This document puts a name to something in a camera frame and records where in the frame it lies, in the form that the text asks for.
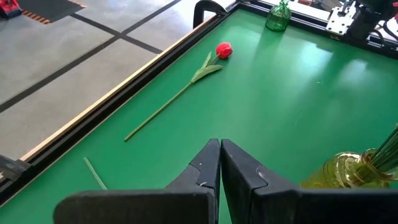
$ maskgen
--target wooden edge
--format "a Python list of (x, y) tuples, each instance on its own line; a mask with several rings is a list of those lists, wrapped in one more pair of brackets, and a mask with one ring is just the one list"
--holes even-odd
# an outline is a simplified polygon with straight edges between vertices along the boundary
[(186, 38), (190, 37), (194, 32), (196, 32), (198, 29), (206, 25), (213, 17), (209, 18), (207, 21), (202, 22), (199, 26), (194, 28), (191, 32), (187, 33), (183, 37), (181, 37), (178, 41), (176, 41), (174, 44), (172, 44), (170, 47), (165, 49), (162, 53), (158, 54), (158, 56), (154, 57), (152, 60), (150, 60), (148, 63), (146, 63), (144, 66), (142, 66), (139, 70), (134, 72), (132, 75), (127, 77), (124, 81), (122, 81), (120, 84), (115, 86), (111, 91), (107, 92), (104, 96), (102, 96), (99, 100), (97, 100), (95, 103), (93, 103), (91, 106), (87, 107), (83, 112), (81, 112), (78, 116), (74, 117), (72, 120), (70, 120), (67, 124), (62, 126), (58, 131), (54, 132), (52, 135), (50, 135), (46, 140), (42, 141), (40, 144), (38, 144), (36, 147), (31, 149), (28, 153), (23, 155), (20, 160), (26, 161), (32, 156), (35, 156), (37, 153), (39, 153), (42, 149), (47, 147), (49, 144), (53, 143), (56, 139), (58, 139), (59, 136), (62, 134), (66, 133), (69, 131), (74, 125), (76, 125), (79, 121), (81, 121), (83, 118), (85, 118), (88, 114), (90, 114), (93, 110), (97, 109), (100, 105), (103, 104), (104, 101), (108, 100), (110, 97), (112, 97), (115, 93), (118, 92), (121, 88), (125, 87), (128, 83), (132, 82), (133, 79), (138, 76), (142, 71), (144, 71), (147, 67), (151, 66), (154, 62), (156, 62), (158, 59), (163, 57), (163, 55), (169, 53), (176, 45), (184, 41)]

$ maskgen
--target yellow glass vase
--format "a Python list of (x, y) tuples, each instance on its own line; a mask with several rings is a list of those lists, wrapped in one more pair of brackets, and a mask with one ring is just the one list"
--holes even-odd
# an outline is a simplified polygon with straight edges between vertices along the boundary
[(398, 179), (398, 170), (377, 170), (370, 162), (374, 152), (376, 149), (368, 149), (362, 155), (341, 152), (300, 185), (307, 189), (388, 188), (390, 182)]

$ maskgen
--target tulip leaf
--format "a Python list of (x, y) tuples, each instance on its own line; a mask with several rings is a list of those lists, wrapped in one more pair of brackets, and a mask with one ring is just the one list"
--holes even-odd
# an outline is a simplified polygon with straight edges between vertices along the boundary
[(206, 58), (205, 62), (203, 62), (203, 65), (201, 66), (201, 68), (207, 67), (210, 59), (211, 59), (211, 52), (209, 52), (209, 54), (207, 55), (207, 58)]
[(206, 75), (218, 71), (222, 68), (223, 68), (222, 65), (209, 65), (205, 68), (200, 68), (199, 70), (197, 70), (197, 72), (195, 72), (194, 76), (191, 79), (191, 82), (195, 83), (196, 81), (205, 77)]

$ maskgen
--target concrete floor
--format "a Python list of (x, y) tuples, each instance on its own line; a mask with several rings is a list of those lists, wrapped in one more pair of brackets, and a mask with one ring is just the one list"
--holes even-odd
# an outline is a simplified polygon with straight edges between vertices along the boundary
[[(53, 24), (43, 25), (26, 16), (0, 21), (2, 155), (20, 158), (190, 32), (198, 2), (76, 1), (87, 8)], [(234, 0), (215, 1), (226, 7)], [(291, 8), (328, 16), (301, 4), (291, 4)], [(110, 32), (127, 34), (128, 38), (116, 40)]]

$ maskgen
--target green surface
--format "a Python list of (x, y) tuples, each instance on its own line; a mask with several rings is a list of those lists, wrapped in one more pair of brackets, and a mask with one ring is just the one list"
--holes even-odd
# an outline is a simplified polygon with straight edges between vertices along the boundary
[[(179, 175), (210, 138), (229, 138), (299, 183), (333, 154), (378, 147), (398, 121), (398, 63), (235, 12), (0, 209), (1, 223), (51, 223), (81, 190), (156, 189)], [(123, 138), (184, 87), (223, 41), (234, 54), (130, 141)], [(221, 193), (220, 223), (230, 223)]]

